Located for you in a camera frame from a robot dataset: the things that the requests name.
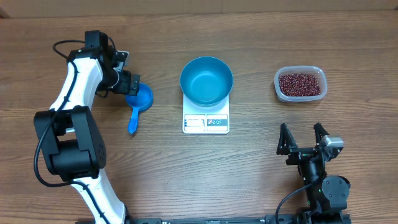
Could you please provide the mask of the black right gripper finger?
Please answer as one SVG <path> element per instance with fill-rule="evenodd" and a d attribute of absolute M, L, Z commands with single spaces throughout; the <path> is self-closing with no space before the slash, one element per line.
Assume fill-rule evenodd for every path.
<path fill-rule="evenodd" d="M 329 133 L 324 129 L 321 123 L 316 123 L 314 126 L 314 131 L 315 131 L 315 140 L 316 143 L 319 144 L 322 137 L 329 135 Z"/>
<path fill-rule="evenodd" d="M 278 155 L 289 155 L 298 149 L 298 145 L 295 142 L 292 133 L 285 123 L 280 126 L 279 143 L 277 146 Z"/>

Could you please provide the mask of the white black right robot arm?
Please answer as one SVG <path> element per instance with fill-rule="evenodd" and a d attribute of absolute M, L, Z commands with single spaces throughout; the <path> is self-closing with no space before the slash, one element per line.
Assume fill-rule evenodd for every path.
<path fill-rule="evenodd" d="M 303 187 L 281 200 L 273 216 L 275 223 L 351 223 L 349 215 L 343 214 L 348 206 L 351 184 L 343 176 L 326 172 L 326 163 L 342 152 L 343 139 L 329 134 L 320 123 L 314 124 L 313 128 L 316 145 L 298 147 L 287 125 L 280 126 L 276 154 L 287 155 L 285 163 L 297 166 Z M 283 204 L 300 192 L 306 193 L 308 206 L 298 209 L 294 215 L 281 215 Z"/>

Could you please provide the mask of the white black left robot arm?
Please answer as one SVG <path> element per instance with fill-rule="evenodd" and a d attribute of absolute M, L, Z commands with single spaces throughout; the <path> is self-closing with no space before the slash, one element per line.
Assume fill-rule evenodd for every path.
<path fill-rule="evenodd" d="M 101 92 L 136 97 L 140 76 L 124 69 L 128 52 L 105 33 L 87 31 L 82 42 L 65 57 L 68 73 L 56 101 L 34 116 L 34 173 L 47 187 L 75 188 L 93 223 L 134 223 L 106 175 L 106 146 L 91 109 Z"/>

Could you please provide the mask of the blue plastic measuring scoop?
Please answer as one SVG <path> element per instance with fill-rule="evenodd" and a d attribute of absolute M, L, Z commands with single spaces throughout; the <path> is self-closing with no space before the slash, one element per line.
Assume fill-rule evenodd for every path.
<path fill-rule="evenodd" d="M 130 134 L 134 134 L 138 127 L 139 114 L 148 110 L 152 106 L 154 96 L 150 86 L 140 83 L 137 95 L 126 95 L 125 100 L 126 103 L 132 108 L 132 115 L 127 126 L 127 130 Z"/>

